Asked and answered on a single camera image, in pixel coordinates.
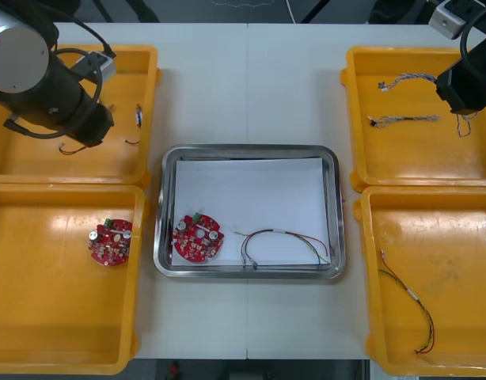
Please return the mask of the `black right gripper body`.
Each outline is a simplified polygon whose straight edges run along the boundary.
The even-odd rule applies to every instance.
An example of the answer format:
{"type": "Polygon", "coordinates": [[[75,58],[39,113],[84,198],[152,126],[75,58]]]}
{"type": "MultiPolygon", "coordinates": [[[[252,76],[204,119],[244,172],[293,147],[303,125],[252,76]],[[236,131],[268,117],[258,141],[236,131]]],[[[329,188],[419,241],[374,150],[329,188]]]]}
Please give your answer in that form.
{"type": "Polygon", "coordinates": [[[467,116],[486,108],[486,81],[471,74],[461,60],[442,72],[435,85],[453,114],[467,116]]]}

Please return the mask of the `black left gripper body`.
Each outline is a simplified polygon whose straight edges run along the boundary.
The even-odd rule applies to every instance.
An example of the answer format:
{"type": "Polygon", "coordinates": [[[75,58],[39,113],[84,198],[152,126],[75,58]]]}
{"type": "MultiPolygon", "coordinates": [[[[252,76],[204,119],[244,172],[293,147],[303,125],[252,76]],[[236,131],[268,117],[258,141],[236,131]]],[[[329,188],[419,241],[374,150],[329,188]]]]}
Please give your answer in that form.
{"type": "Polygon", "coordinates": [[[103,142],[111,127],[114,126],[112,113],[102,104],[98,104],[87,121],[70,133],[70,137],[87,147],[95,147],[103,142]]]}

